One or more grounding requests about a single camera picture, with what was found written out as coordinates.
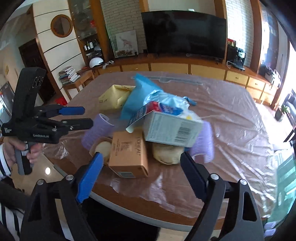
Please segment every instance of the refrigerator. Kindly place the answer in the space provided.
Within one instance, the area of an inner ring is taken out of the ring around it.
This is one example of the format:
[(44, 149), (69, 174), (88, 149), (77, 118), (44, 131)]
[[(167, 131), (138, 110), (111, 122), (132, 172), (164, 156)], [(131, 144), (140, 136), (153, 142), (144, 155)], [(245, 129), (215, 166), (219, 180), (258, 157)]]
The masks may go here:
[(6, 82), (0, 88), (0, 125), (11, 119), (14, 97), (15, 93), (13, 92), (9, 82)]

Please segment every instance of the striped sleeve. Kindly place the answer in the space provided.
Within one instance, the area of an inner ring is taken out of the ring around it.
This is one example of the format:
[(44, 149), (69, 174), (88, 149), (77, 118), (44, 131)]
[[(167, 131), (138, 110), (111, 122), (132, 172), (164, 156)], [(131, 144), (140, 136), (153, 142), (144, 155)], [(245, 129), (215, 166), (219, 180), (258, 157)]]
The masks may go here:
[(5, 160), (4, 153), (3, 153), (3, 145), (0, 146), (0, 180), (5, 178), (6, 176), (11, 175), (11, 170)]
[(22, 218), (23, 215), (18, 211), (13, 212), (4, 205), (0, 204), (0, 221), (16, 241), (19, 241), (20, 239)]

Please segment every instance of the brown box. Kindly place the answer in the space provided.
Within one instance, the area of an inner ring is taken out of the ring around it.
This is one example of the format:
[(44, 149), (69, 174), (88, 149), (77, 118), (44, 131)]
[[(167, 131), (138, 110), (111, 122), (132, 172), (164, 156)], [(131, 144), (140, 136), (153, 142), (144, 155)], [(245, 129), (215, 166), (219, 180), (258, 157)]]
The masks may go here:
[(148, 176), (148, 159), (142, 130), (113, 133), (109, 167), (120, 177)]

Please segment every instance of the round mirror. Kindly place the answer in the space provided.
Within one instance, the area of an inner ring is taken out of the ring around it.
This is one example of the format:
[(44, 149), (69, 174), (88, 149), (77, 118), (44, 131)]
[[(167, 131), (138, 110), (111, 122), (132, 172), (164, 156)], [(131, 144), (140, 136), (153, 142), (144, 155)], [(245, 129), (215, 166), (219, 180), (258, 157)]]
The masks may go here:
[(52, 20), (51, 29), (54, 35), (65, 38), (72, 32), (73, 24), (68, 16), (58, 15)]

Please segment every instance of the painting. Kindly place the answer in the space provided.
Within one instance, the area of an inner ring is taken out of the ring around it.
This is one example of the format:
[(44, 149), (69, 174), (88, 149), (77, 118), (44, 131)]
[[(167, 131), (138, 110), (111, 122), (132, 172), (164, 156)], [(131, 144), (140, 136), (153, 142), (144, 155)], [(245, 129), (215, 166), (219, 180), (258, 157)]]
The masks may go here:
[(117, 57), (131, 56), (139, 53), (135, 30), (118, 33), (115, 36), (117, 43), (116, 53), (118, 53)]
[(5, 76), (8, 75), (8, 72), (9, 72), (9, 67), (7, 65), (6, 68), (5, 68)]

